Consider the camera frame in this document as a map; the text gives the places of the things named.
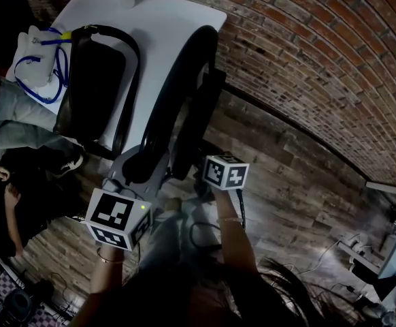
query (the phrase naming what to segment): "blue lanyard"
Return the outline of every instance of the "blue lanyard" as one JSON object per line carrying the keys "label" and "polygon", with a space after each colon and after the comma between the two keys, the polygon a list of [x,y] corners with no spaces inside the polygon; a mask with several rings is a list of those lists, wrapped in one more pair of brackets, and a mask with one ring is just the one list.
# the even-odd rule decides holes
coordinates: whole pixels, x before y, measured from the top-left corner
{"label": "blue lanyard", "polygon": [[[55,28],[49,27],[47,29],[43,29],[43,30],[48,30],[48,31],[52,31],[53,33],[58,33],[61,34],[62,33],[60,31],[58,31]],[[64,43],[71,43],[71,40],[47,40],[47,41],[42,41],[41,45],[55,45],[55,44],[64,44]],[[65,58],[65,75],[62,75],[62,69],[61,69],[61,62],[59,59],[59,51],[63,52],[63,56]],[[56,54],[55,54],[55,59],[56,59],[56,64],[57,64],[57,69],[53,70],[53,74],[57,76],[57,78],[59,79],[59,89],[56,93],[56,95],[53,98],[44,98],[41,97],[40,95],[38,95],[36,92],[32,91],[29,87],[27,87],[19,78],[17,78],[15,76],[16,82],[22,87],[22,89],[24,91],[26,91],[29,95],[31,95],[32,97],[36,98],[38,101],[44,103],[44,104],[51,104],[54,103],[59,96],[61,95],[62,92],[62,87],[68,87],[69,85],[69,79],[68,79],[68,58],[67,58],[67,53],[63,50],[63,48],[61,48],[60,46],[57,47],[56,49]],[[21,58],[17,64],[15,64],[15,68],[14,68],[14,74],[16,71],[16,67],[18,66],[18,64],[20,64],[23,61],[30,61],[30,62],[41,62],[41,59],[39,57],[34,57],[34,56],[26,56]]]}

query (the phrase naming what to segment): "white cube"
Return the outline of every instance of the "white cube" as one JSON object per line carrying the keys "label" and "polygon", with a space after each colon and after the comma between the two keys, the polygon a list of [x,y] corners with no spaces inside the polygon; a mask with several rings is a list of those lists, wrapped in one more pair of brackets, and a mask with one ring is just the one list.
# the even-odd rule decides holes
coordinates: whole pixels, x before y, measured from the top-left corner
{"label": "white cube", "polygon": [[85,222],[96,240],[132,251],[152,224],[151,203],[94,189]]}
{"label": "white cube", "polygon": [[242,189],[249,167],[249,163],[231,155],[208,155],[203,180],[221,190]]}

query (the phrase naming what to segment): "wooden floor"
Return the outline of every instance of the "wooden floor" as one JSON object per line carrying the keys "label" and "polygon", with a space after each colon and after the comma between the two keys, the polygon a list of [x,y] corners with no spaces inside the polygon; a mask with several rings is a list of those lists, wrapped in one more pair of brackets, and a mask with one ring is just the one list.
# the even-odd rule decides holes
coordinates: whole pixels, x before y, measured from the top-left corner
{"label": "wooden floor", "polygon": [[[359,175],[315,141],[236,97],[222,94],[205,139],[251,164],[244,190],[246,231],[259,264],[273,258],[299,273],[315,268],[324,251],[341,238],[348,243],[360,240],[379,251],[392,231],[387,220],[389,203],[375,191],[367,192]],[[86,201],[93,188],[101,185],[109,165],[89,157],[78,170]],[[165,184],[160,197],[186,200],[193,194],[193,179],[188,177]],[[235,195],[233,201],[238,206]],[[214,221],[214,205],[206,204],[205,210]],[[52,280],[55,300],[66,305],[65,299],[76,310],[89,291],[96,248],[86,226],[57,219],[13,263],[18,270],[26,270],[29,279]],[[125,277],[135,270],[136,260],[136,253],[128,255]],[[334,286],[349,298],[355,295],[336,283],[371,292],[347,270],[349,266],[348,256],[333,246],[316,270],[301,277],[327,288]]]}

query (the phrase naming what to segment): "white table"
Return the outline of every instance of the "white table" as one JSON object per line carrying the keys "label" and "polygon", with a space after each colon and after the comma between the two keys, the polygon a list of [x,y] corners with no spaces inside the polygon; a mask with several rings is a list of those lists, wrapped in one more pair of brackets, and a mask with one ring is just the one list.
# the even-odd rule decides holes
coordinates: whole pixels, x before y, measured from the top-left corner
{"label": "white table", "polygon": [[[204,25],[220,30],[226,17],[224,12],[187,0],[136,0],[135,7],[130,10],[122,9],[115,0],[71,0],[52,26],[61,31],[71,31],[89,24],[108,25],[127,32],[136,40],[142,58],[141,80],[123,149],[126,151],[141,143],[163,83],[188,38]],[[99,141],[111,148],[137,59],[120,40],[100,35],[94,35],[93,39],[120,50],[127,60],[115,110]],[[71,45],[63,44],[63,48],[69,57]],[[58,89],[55,81],[56,78],[37,92],[42,97],[54,97]],[[41,104],[57,114],[61,100],[62,96],[53,104]]]}

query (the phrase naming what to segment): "jeans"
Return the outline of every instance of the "jeans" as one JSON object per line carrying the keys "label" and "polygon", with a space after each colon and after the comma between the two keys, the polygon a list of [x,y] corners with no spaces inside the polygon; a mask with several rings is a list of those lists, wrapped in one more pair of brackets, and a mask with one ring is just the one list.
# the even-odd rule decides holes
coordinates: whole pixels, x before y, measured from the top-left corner
{"label": "jeans", "polygon": [[193,226],[196,222],[209,222],[200,199],[183,202],[182,212],[167,211],[154,214],[148,250],[139,268],[153,270],[187,263],[199,270],[195,264],[202,254],[202,249],[197,246],[208,247],[218,245],[219,242],[211,227]]}
{"label": "jeans", "polygon": [[53,133],[56,115],[30,98],[17,84],[1,80],[0,87],[0,149],[47,145],[66,154],[73,144]]}

